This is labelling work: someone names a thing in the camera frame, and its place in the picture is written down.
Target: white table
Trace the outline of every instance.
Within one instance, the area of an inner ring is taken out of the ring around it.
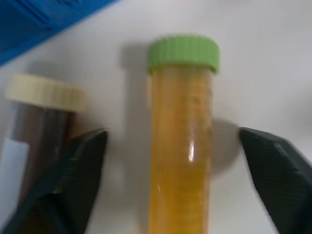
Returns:
[[[312,159],[311,9],[310,0],[121,0],[1,67],[0,93],[16,72],[81,85],[89,103],[79,120],[110,131],[88,233],[146,234],[146,45],[173,32],[214,38],[221,74],[214,81],[210,234],[274,234],[235,131],[278,134]],[[3,133],[9,104],[1,97],[0,106]]]

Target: blue tray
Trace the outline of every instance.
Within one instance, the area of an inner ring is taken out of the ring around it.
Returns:
[[[0,66],[115,0],[0,0]]]

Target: yellow liquid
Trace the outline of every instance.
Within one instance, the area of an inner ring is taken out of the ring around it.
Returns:
[[[207,234],[211,152],[208,68],[152,72],[150,234]]]

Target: beige cap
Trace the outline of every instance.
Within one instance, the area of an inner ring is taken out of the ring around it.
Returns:
[[[73,85],[30,74],[13,75],[5,97],[38,107],[80,112],[85,107],[85,92]]]

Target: green screw cap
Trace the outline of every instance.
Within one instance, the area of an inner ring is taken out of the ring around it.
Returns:
[[[199,35],[175,35],[161,38],[149,48],[148,70],[167,64],[194,64],[219,70],[219,47],[211,39]]]

